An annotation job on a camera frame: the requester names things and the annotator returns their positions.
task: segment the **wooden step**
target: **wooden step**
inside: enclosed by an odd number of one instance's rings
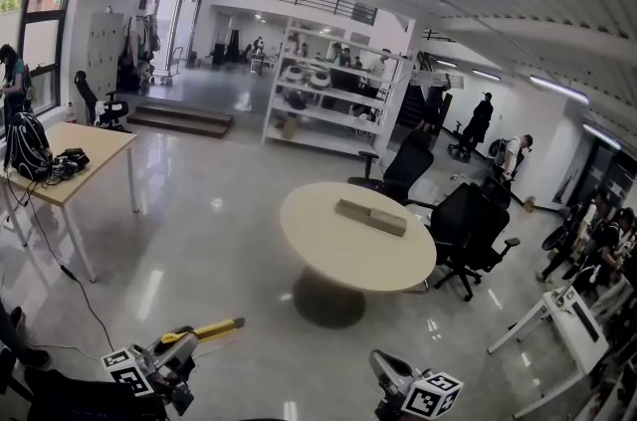
[[[160,129],[188,132],[190,134],[198,134],[200,136],[209,136],[212,138],[224,137],[230,128],[229,123],[213,123],[212,121],[184,118],[182,116],[171,116],[168,114],[155,114],[144,111],[137,111],[132,115],[129,115],[126,118],[126,122],[137,125],[147,125],[148,127],[157,127]]]
[[[139,105],[136,108],[136,112],[161,116],[174,116],[177,118],[198,120],[225,126],[232,124],[232,116],[230,114],[213,113],[191,107],[147,104]]]

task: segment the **wooden table top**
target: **wooden table top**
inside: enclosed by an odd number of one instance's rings
[[[403,237],[336,214],[345,200],[407,220]],[[321,182],[302,186],[286,198],[281,225],[288,241],[316,273],[367,292],[399,292],[421,284],[436,265],[429,231],[405,207],[369,189]]]
[[[38,186],[34,190],[34,197],[58,207],[66,204],[78,189],[137,138],[136,134],[66,122],[59,122],[49,127],[46,129],[46,135],[54,156],[67,148],[82,148],[91,160],[84,171],[71,179],[64,180],[55,186]],[[0,172],[0,176],[3,179],[7,178],[4,171]],[[31,184],[28,178],[19,175],[15,170],[9,172],[9,180],[14,188],[23,190]]]

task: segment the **black cable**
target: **black cable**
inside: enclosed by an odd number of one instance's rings
[[[11,191],[11,194],[13,194],[14,198],[16,199],[16,201],[20,205],[22,205],[23,207],[26,208],[26,206],[28,204],[31,204],[31,209],[33,210],[33,215],[34,215],[34,217],[36,219],[36,222],[38,223],[38,227],[40,227],[40,231],[42,232],[42,235],[44,236],[44,240],[47,243],[47,248],[49,248],[49,252],[51,253],[51,256],[58,263],[58,266],[60,266],[60,269],[62,270],[62,272],[64,274],[66,274],[69,278],[71,278],[74,282],[76,282],[78,285],[80,285],[80,288],[82,289],[82,294],[84,295],[84,299],[87,302],[87,307],[89,308],[89,311],[95,317],[95,319],[100,323],[100,325],[102,326],[102,329],[104,330],[104,334],[106,335],[106,340],[108,341],[108,346],[110,347],[110,350],[115,352],[115,349],[112,346],[112,343],[110,342],[110,335],[108,334],[108,330],[106,329],[105,324],[102,322],[102,319],[98,316],[98,314],[96,314],[93,311],[93,307],[91,306],[91,302],[89,301],[89,297],[87,296],[87,292],[84,290],[84,285],[82,285],[82,282],[80,280],[78,280],[75,277],[75,275],[71,271],[69,271],[69,269],[67,269],[64,265],[62,265],[62,263],[60,262],[60,260],[56,256],[56,254],[53,252],[53,248],[51,247],[51,243],[49,243],[49,237],[47,237],[47,232],[44,231],[44,227],[42,226],[42,223],[40,223],[40,219],[38,218],[38,213],[36,212],[36,207],[35,207],[35,205],[33,205],[33,201],[31,201],[31,195],[36,190],[36,188],[38,187],[39,183],[40,182],[34,180],[33,182],[31,182],[27,186],[27,201],[23,203],[22,200],[18,199],[16,194],[13,192],[13,189],[11,188],[11,182],[9,180],[9,176],[7,175],[7,184],[9,185],[9,190]]]

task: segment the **white round table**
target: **white round table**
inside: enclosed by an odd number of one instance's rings
[[[398,237],[334,211],[339,199],[405,218]],[[302,315],[326,326],[352,324],[364,313],[363,292],[400,292],[423,283],[436,246],[422,222],[393,200],[342,182],[302,186],[286,198],[281,225],[307,268],[295,287]]]

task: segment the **window frame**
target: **window frame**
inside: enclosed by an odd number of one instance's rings
[[[53,84],[54,84],[54,97],[53,103],[47,106],[43,106],[38,108],[35,115],[40,115],[49,109],[59,106],[61,101],[61,91],[60,91],[60,81],[61,81],[61,65],[62,65],[62,43],[64,39],[64,30],[67,21],[67,10],[69,6],[69,0],[61,0],[60,2],[60,10],[53,11],[32,11],[29,12],[29,1],[30,0],[22,0],[21,2],[21,13],[20,13],[20,26],[18,28],[18,38],[15,44],[16,51],[21,58],[23,58],[24,54],[24,43],[25,43],[25,34],[27,30],[27,25],[31,23],[40,23],[43,21],[58,21],[58,34],[56,37],[56,56],[55,62],[53,64],[48,64],[46,66],[38,67],[38,66],[30,66],[29,73],[31,78],[37,78],[38,76],[45,75],[47,73],[53,72]]]

